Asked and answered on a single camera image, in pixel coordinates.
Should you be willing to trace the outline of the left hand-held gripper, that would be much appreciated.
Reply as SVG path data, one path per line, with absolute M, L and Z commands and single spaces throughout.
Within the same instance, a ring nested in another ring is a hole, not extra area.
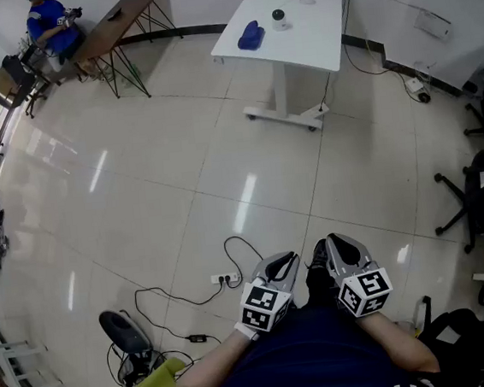
M 240 300 L 240 322 L 256 331 L 272 331 L 292 303 L 299 256 L 292 251 L 262 259 L 253 281 L 246 283 Z

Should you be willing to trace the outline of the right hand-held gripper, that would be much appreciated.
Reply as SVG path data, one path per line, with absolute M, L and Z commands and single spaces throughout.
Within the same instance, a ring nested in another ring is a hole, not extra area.
M 331 233 L 325 243 L 331 272 L 345 271 L 345 265 L 364 265 L 371 258 L 362 243 L 343 234 Z M 339 286 L 338 307 L 354 318 L 379 312 L 393 291 L 386 269 L 377 266 L 374 261 L 361 272 L 338 277 L 336 283 Z

